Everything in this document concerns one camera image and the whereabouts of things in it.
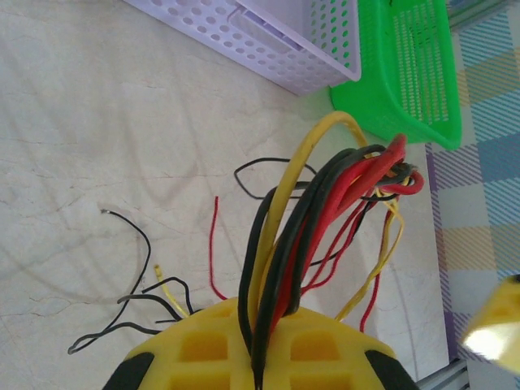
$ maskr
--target white marble floor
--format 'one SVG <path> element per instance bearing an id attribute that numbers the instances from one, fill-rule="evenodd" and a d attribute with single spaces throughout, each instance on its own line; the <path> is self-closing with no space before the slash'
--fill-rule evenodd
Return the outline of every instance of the white marble floor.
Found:
<path id="1" fill-rule="evenodd" d="M 141 226 L 152 263 L 187 280 L 204 307 L 217 301 L 207 240 L 219 195 L 217 280 L 234 295 L 258 203 L 232 171 L 256 157 L 290 157 L 331 109 L 326 92 L 295 97 L 120 0 L 0 0 L 0 85 L 0 384 L 18 390 L 101 388 L 146 338 L 119 331 L 67 355 L 76 337 L 110 321 L 145 256 L 141 238 L 101 208 Z M 311 163 L 349 145 L 334 129 Z M 426 174 L 422 146 L 409 147 L 408 159 Z M 266 190 L 282 169 L 259 167 L 245 180 Z M 402 210 L 407 229 L 368 330 L 418 378 L 447 363 L 428 188 Z M 358 288 L 375 262 L 383 213 L 367 219 L 308 305 L 333 315 Z M 150 269 L 144 284 L 153 282 Z M 358 325 L 365 304 L 348 323 Z M 164 318 L 143 303 L 125 316 L 149 327 Z"/>

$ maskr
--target yellow object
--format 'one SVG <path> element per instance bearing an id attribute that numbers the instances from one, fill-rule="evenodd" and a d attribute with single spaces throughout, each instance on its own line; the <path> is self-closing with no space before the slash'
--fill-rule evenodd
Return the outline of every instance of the yellow object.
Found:
<path id="1" fill-rule="evenodd" d="M 344 124 L 353 134 L 359 146 L 368 146 L 363 131 L 354 118 L 342 111 L 334 111 L 322 118 L 307 134 L 296 153 L 292 156 L 282 176 L 279 186 L 271 202 L 267 213 L 266 222 L 258 242 L 258 251 L 254 260 L 253 275 L 249 286 L 248 314 L 251 327 L 254 328 L 258 314 L 258 305 L 262 296 L 262 277 L 269 269 L 274 255 L 274 241 L 282 216 L 287 206 L 298 177 L 305 166 L 313 148 L 318 144 L 321 137 L 335 124 Z"/>
<path id="2" fill-rule="evenodd" d="M 462 343 L 520 375 L 520 275 L 505 279 L 493 292 L 470 322 Z"/>
<path id="3" fill-rule="evenodd" d="M 391 365 L 384 363 L 392 380 L 411 381 L 387 345 L 311 310 L 282 318 L 271 343 L 263 390 L 384 390 L 367 351 L 388 358 Z M 135 348 L 125 361 L 146 354 L 153 354 L 153 360 L 132 390 L 254 390 L 236 298 L 169 327 Z M 130 370 L 139 371 L 130 366 L 127 372 L 118 370 L 106 388 L 117 388 L 118 376 L 128 379 Z"/>
<path id="4" fill-rule="evenodd" d="M 156 264 L 154 266 L 154 271 L 155 271 L 155 276 L 157 276 L 157 280 L 159 282 L 162 282 L 163 281 L 163 270 L 161 270 L 161 267 L 158 264 Z M 170 300 L 172 305 L 177 309 L 177 312 L 179 312 L 180 315 L 182 315 L 184 318 L 189 317 L 189 313 L 186 310 L 184 310 L 181 305 L 179 305 L 179 302 L 171 294 L 170 289 L 168 288 L 168 286 L 163 284 L 161 286 L 161 288 L 162 288 L 162 291 L 164 292 L 164 295 L 166 295 L 166 297 Z"/>

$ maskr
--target perforated basket wall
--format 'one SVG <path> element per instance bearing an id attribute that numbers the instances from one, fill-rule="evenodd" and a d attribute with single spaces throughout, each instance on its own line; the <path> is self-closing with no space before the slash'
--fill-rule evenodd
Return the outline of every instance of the perforated basket wall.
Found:
<path id="1" fill-rule="evenodd" d="M 357 0 L 125 0 L 289 91 L 361 77 Z"/>

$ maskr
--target plaid fabric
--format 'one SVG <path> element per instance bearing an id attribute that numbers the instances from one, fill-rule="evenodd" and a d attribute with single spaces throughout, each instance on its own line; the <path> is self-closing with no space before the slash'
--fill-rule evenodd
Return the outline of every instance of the plaid fabric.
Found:
<path id="1" fill-rule="evenodd" d="M 427 145 L 450 358 L 482 361 L 458 341 L 500 281 L 520 273 L 519 20 L 517 4 L 453 37 L 463 141 Z M 520 389 L 503 375 L 507 387 L 495 388 Z"/>

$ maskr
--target wire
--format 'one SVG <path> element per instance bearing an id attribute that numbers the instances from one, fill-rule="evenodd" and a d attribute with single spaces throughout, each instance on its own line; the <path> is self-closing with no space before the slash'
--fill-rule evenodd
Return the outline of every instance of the wire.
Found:
<path id="1" fill-rule="evenodd" d="M 154 266 L 154 271 L 155 271 L 155 276 L 157 276 L 157 280 L 159 282 L 162 282 L 163 281 L 163 270 L 161 270 L 161 267 L 158 264 L 156 264 Z M 186 310 L 184 310 L 182 308 L 182 306 L 179 305 L 179 302 L 177 302 L 176 298 L 171 294 L 170 290 L 168 289 L 168 286 L 166 286 L 165 284 L 161 284 L 161 288 L 162 288 L 162 292 L 164 293 L 164 295 L 166 295 L 166 297 L 170 300 L 170 302 L 177 309 L 177 311 L 179 311 L 179 313 L 181 313 L 185 319 L 187 317 L 189 317 L 189 313 L 187 313 Z"/>
<path id="2" fill-rule="evenodd" d="M 265 226 L 262 229 L 258 242 L 258 250 L 254 261 L 253 274 L 251 276 L 251 283 L 249 287 L 248 314 L 249 321 L 252 323 L 256 323 L 258 303 L 260 302 L 260 296 L 262 295 L 262 292 L 260 291 L 262 275 L 266 269 L 266 264 L 269 258 L 269 254 L 272 251 L 273 243 L 276 233 L 278 232 L 278 227 L 280 226 L 282 215 L 288 203 L 288 199 L 291 196 L 294 185 L 297 182 L 297 178 L 319 139 L 334 124 L 338 123 L 342 123 L 347 126 L 347 128 L 353 133 L 359 145 L 368 145 L 362 130 L 359 128 L 358 124 L 352 118 L 352 116 L 344 112 L 335 111 L 325 116 L 318 122 L 316 126 L 314 126 L 314 128 L 309 132 L 309 134 L 307 134 L 303 142 L 300 144 L 296 153 L 292 156 L 291 161 L 289 162 L 285 173 L 279 182 L 279 186 L 275 191 L 269 212 L 266 216 Z"/>
<path id="3" fill-rule="evenodd" d="M 251 160 L 249 162 L 247 162 L 246 164 L 244 165 L 241 165 L 240 167 L 238 167 L 234 172 L 233 172 L 233 176 L 235 176 L 235 180 L 236 182 L 238 183 L 238 185 L 240 186 L 241 189 L 244 190 L 245 193 L 247 193 L 249 195 L 249 197 L 253 198 L 253 199 L 256 199 L 256 200 L 262 200 L 264 197 L 259 197 L 257 195 L 253 195 L 244 185 L 244 183 L 242 183 L 242 180 L 240 179 L 240 177 L 238 176 L 238 174 L 243 171 L 245 168 L 248 168 L 248 167 L 251 167 L 253 165 L 256 165 L 256 164 L 259 164 L 259 163 L 268 163 L 268 162 L 276 162 L 276 163 L 288 163 L 290 162 L 291 160 L 288 159 L 288 158 L 279 158 L 279 157 L 262 157 L 262 158 L 256 158 L 254 160 Z M 305 164 L 304 166 L 305 168 L 307 168 L 309 171 L 311 171 L 313 173 L 313 175 L 316 175 L 316 170 L 311 167 L 310 165 L 308 164 Z M 296 197 L 296 196 L 291 196 L 290 199 L 299 199 L 300 197 Z"/>
<path id="4" fill-rule="evenodd" d="M 130 294 L 125 295 L 124 297 L 121 297 L 117 300 L 117 303 L 130 301 L 132 299 L 137 299 L 138 301 L 141 299 L 149 300 L 149 301 L 156 301 L 157 303 L 160 303 L 162 307 L 164 307 L 170 315 L 176 319 L 177 321 L 182 321 L 182 317 L 180 317 L 175 310 L 161 297 L 158 297 L 156 295 L 152 294 Z"/>
<path id="5" fill-rule="evenodd" d="M 405 227 L 405 221 L 402 218 L 401 214 L 399 214 L 397 202 L 395 200 L 392 201 L 392 203 L 385 202 L 385 206 L 388 208 L 387 221 L 384 224 L 383 240 L 381 243 L 381 251 L 379 253 L 378 262 L 366 278 L 365 283 L 358 289 L 354 296 L 345 304 L 343 309 L 338 313 L 338 315 L 336 316 L 336 320 L 338 321 L 343 321 L 345 317 L 352 311 L 354 306 L 356 306 L 365 296 L 371 281 L 381 272 L 383 267 L 386 265 L 388 259 L 393 255 L 394 251 L 396 250 L 397 244 L 399 243 L 399 240 L 402 237 L 403 230 Z M 397 236 L 392 244 L 392 247 L 387 252 L 388 238 L 390 236 L 390 227 L 392 226 L 394 219 L 397 219 L 399 221 L 399 231 L 397 232 Z"/>
<path id="6" fill-rule="evenodd" d="M 136 283 L 133 285 L 132 289 L 130 290 L 130 293 L 133 294 L 137 290 L 137 286 L 139 286 L 139 283 L 143 279 L 143 275 L 145 274 L 146 268 L 148 267 L 148 263 L 150 261 L 150 256 L 152 255 L 152 246 L 150 244 L 150 240 L 148 239 L 146 234 L 136 224 L 134 224 L 132 221 L 130 221 L 126 217 L 123 217 L 121 214 L 116 213 L 115 211 L 107 210 L 107 209 L 102 209 L 101 213 L 115 215 L 116 217 L 122 219 L 124 222 L 128 223 L 143 237 L 143 239 L 146 242 L 146 246 L 148 247 L 148 253 L 146 254 L 145 264 L 143 265 L 141 273 L 137 277 Z M 114 317 L 114 319 L 112 319 L 112 321 L 110 321 L 110 323 L 100 333 L 105 332 L 106 330 L 108 330 L 110 327 L 112 327 L 112 325 L 114 325 L 117 322 L 117 320 L 121 317 L 121 315 L 123 315 L 123 312 L 126 309 L 127 305 L 128 305 L 128 301 L 123 303 L 123 307 L 121 307 L 121 309 L 119 310 L 119 313 Z M 67 353 L 69 355 L 72 355 L 76 352 L 80 352 L 82 349 L 85 349 L 89 345 L 91 345 L 99 337 L 89 337 L 89 338 L 91 339 L 90 341 L 88 341 L 87 343 L 78 347 L 78 345 L 81 343 L 81 341 L 86 340 L 85 338 L 80 337 L 80 339 L 76 340 L 76 342 L 67 350 Z"/>
<path id="7" fill-rule="evenodd" d="M 165 285 L 166 283 L 169 283 L 169 282 L 177 282 L 177 283 L 181 284 L 184 287 L 184 295 L 186 297 L 186 306 L 188 307 L 189 315 L 195 313 L 195 311 L 193 310 L 193 307 L 192 307 L 192 302 L 191 302 L 190 296 L 189 296 L 189 286 L 188 286 L 188 284 L 186 282 L 184 282 L 182 279 L 177 278 L 175 276 L 170 276 L 169 278 L 163 279 L 163 280 L 157 282 L 156 284 L 153 284 L 153 285 L 145 288 L 141 292 L 143 294 L 147 293 L 147 292 L 152 291 L 153 289 L 155 289 L 157 287 L 162 287 L 163 285 Z"/>
<path id="8" fill-rule="evenodd" d="M 157 331 L 155 329 L 148 329 L 146 327 L 142 327 L 141 325 L 137 325 L 136 323 L 130 323 L 130 322 L 118 323 L 112 327 L 107 327 L 107 328 L 103 329 L 103 331 L 100 331 L 99 333 L 90 333 L 88 335 L 84 335 L 84 336 L 80 337 L 78 340 L 76 340 L 74 342 L 74 344 L 69 349 L 76 349 L 77 345 L 79 343 L 81 343 L 82 341 L 97 340 L 105 335 L 108 335 L 109 333 L 112 333 L 113 331 L 117 331 L 118 329 L 121 329 L 122 327 L 130 327 L 131 329 L 135 329 L 136 331 L 145 333 L 146 335 L 157 335 L 161 332 L 161 331 Z"/>
<path id="9" fill-rule="evenodd" d="M 377 274 L 374 279 L 374 290 L 372 290 L 372 297 L 370 298 L 370 302 L 368 302 L 368 306 L 366 307 L 365 314 L 361 318 L 361 322 L 359 323 L 359 331 L 361 333 L 365 333 L 366 321 L 370 317 L 372 310 L 375 306 L 375 301 L 377 299 L 377 294 L 379 291 L 379 279 L 381 278 L 381 274 Z"/>
<path id="10" fill-rule="evenodd" d="M 227 298 L 223 295 L 215 284 L 215 271 L 213 269 L 213 236 L 215 234 L 215 225 L 217 224 L 217 214 L 219 212 L 219 197 L 214 197 L 213 219 L 211 220 L 210 229 L 210 243 L 209 243 L 209 263 L 210 263 L 210 286 L 214 294 L 221 300 L 226 301 Z"/>

